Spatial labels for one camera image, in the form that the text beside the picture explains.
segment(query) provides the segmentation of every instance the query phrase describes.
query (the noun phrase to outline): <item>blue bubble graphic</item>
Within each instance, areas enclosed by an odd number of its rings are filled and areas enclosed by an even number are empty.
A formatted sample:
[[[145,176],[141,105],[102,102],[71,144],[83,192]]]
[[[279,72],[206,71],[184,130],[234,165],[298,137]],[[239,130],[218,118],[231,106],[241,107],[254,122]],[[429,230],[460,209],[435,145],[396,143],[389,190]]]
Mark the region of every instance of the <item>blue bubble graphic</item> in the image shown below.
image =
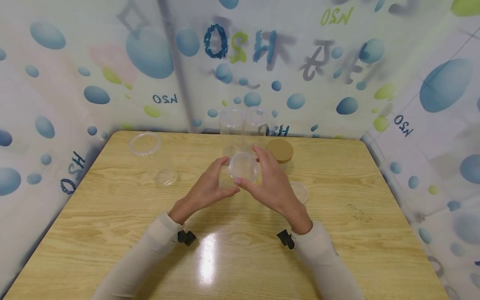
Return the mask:
[[[27,176],[27,182],[30,184],[37,184],[42,181],[42,175],[38,173],[32,173]]]
[[[101,87],[89,85],[84,89],[85,99],[94,104],[107,104],[110,102],[110,96]]]
[[[480,218],[463,214],[453,220],[453,230],[468,245],[480,245]]]
[[[90,127],[87,128],[87,132],[88,132],[89,135],[95,135],[96,132],[97,132],[97,129],[96,129],[95,126],[90,126]]]
[[[473,75],[467,59],[454,59],[436,67],[420,88],[420,103],[427,112],[439,112],[456,103],[465,93]]]
[[[337,78],[338,76],[340,76],[342,74],[342,69],[338,69],[335,71],[335,73],[333,73],[333,78]]]
[[[32,65],[25,66],[25,72],[27,72],[28,76],[33,78],[37,78],[38,75],[40,74],[36,66],[32,66]]]
[[[421,228],[421,227],[419,228],[419,235],[420,235],[421,240],[425,244],[428,245],[432,242],[432,235],[425,228]]]
[[[216,109],[209,109],[207,115],[211,118],[215,118],[218,115],[218,111]]]
[[[402,165],[397,162],[393,162],[390,164],[390,170],[395,174],[400,174],[402,172]]]
[[[473,285],[480,289],[480,274],[472,273],[470,274],[470,280]]]
[[[262,98],[256,92],[249,92],[243,97],[243,103],[248,107],[259,106],[261,102]]]
[[[447,203],[447,206],[451,212],[456,211],[457,209],[460,209],[462,207],[462,205],[458,201],[449,201]]]
[[[305,96],[300,93],[296,93],[288,97],[287,106],[289,109],[299,109],[305,104]]]
[[[420,178],[417,176],[412,176],[408,179],[408,187],[411,189],[416,189],[420,184]]]
[[[87,68],[80,67],[80,68],[78,68],[78,72],[82,76],[90,76],[90,71]]]
[[[239,0],[218,0],[226,9],[232,10],[237,7]]]
[[[233,74],[232,70],[230,69],[230,66],[226,63],[221,63],[218,65],[215,71],[215,76],[217,77],[218,80],[225,84],[229,84],[232,82],[233,79]]]
[[[332,50],[332,58],[339,59],[343,55],[343,48],[342,47],[335,47]]]
[[[355,98],[346,97],[346,98],[343,98],[342,101],[340,101],[340,103],[336,107],[336,111],[340,115],[349,115],[356,112],[358,108],[359,108],[359,103]]]
[[[384,42],[377,38],[368,40],[360,50],[359,59],[364,63],[374,63],[385,53]]]
[[[173,73],[168,43],[155,32],[140,28],[130,32],[125,43],[132,64],[148,77],[163,79]]]
[[[13,193],[20,186],[20,174],[12,168],[0,168],[0,196]]]
[[[272,89],[278,92],[282,89],[282,83],[278,80],[275,80],[274,82],[272,82]]]
[[[33,22],[30,34],[37,43],[48,49],[60,50],[67,44],[62,32],[47,22]]]
[[[375,6],[375,12],[379,11],[384,5],[385,0],[378,0],[377,5]]]
[[[192,120],[192,125],[195,127],[200,127],[202,125],[202,120],[201,119],[193,119]]]
[[[38,116],[35,119],[35,128],[45,138],[52,139],[55,136],[55,128],[53,128],[50,120],[44,116]]]
[[[12,135],[9,132],[0,129],[0,146],[10,146],[12,140]]]
[[[457,242],[453,242],[450,244],[450,251],[456,256],[456,257],[463,257],[465,255],[465,249],[462,247]]]
[[[198,35],[190,29],[184,29],[177,33],[177,48],[180,53],[192,57],[200,49],[200,40]]]
[[[475,184],[480,184],[480,154],[470,155],[460,164],[462,177]]]
[[[248,79],[247,79],[247,77],[242,77],[242,78],[240,78],[239,84],[240,84],[240,85],[247,85],[247,84],[248,84]]]
[[[52,156],[50,154],[43,154],[40,157],[40,161],[42,162],[42,165],[48,166],[52,163]]]
[[[365,81],[360,81],[357,83],[357,90],[363,91],[367,87],[367,83]]]

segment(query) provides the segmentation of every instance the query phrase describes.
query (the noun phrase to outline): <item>person's left hand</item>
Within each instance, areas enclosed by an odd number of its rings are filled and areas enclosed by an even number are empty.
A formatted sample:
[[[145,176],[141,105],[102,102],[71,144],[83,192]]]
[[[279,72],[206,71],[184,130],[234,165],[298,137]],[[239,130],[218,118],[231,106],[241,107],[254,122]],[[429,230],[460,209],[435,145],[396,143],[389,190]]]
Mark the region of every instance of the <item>person's left hand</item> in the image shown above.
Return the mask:
[[[238,187],[229,190],[222,189],[218,183],[220,169],[228,160],[228,156],[218,158],[207,168],[188,194],[178,200],[170,210],[168,215],[172,220],[178,224],[183,224],[196,211],[240,192]]]

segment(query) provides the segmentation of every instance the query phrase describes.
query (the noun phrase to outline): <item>wooden table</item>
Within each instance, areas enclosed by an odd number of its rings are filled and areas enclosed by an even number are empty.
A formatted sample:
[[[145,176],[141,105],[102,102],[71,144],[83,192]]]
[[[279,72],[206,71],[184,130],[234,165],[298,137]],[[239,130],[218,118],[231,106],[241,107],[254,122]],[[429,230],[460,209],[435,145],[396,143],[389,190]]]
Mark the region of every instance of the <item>wooden table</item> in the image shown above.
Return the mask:
[[[179,179],[156,187],[115,133],[29,260],[5,300],[89,299],[155,217],[184,196],[221,156],[220,136],[159,133]],[[287,138],[291,180],[309,190],[321,220],[365,299],[448,299],[361,141]],[[197,236],[147,279],[136,299],[315,299],[313,278],[276,234],[276,213],[242,191],[186,223]]]

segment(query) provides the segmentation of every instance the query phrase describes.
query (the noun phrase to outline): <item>person's right hand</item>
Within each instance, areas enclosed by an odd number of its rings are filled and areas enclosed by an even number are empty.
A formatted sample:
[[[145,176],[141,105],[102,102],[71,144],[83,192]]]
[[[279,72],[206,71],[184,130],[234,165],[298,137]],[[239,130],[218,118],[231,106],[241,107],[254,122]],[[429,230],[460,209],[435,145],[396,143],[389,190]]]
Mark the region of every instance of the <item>person's right hand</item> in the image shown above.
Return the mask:
[[[262,166],[262,183],[236,178],[235,184],[248,191],[258,202],[281,214],[290,223],[293,231],[305,234],[312,228],[312,221],[305,206],[293,193],[288,177],[280,169],[273,154],[257,146],[252,146]]]

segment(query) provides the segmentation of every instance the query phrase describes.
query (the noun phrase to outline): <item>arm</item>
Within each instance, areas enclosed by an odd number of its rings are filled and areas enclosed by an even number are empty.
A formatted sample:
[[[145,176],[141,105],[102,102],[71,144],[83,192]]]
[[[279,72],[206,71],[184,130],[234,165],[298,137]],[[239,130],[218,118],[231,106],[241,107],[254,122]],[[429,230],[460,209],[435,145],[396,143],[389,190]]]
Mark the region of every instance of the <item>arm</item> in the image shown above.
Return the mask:
[[[362,300],[363,296],[350,271],[335,253],[321,224],[312,222],[305,206],[293,193],[288,177],[273,155],[254,146],[262,166],[262,183],[238,178],[235,183],[246,189],[268,208],[281,214],[292,227],[295,252],[313,272],[324,300]]]
[[[295,253],[313,272],[323,299],[363,300],[355,278],[335,253],[323,226],[310,220],[303,205],[285,216],[292,226]]]
[[[110,270],[98,286],[92,300],[132,299],[142,282],[178,244],[177,233],[185,221],[206,208],[240,190],[223,190],[218,184],[220,168],[228,157],[217,159],[203,173],[190,192],[178,200],[168,214],[160,215],[146,233]]]

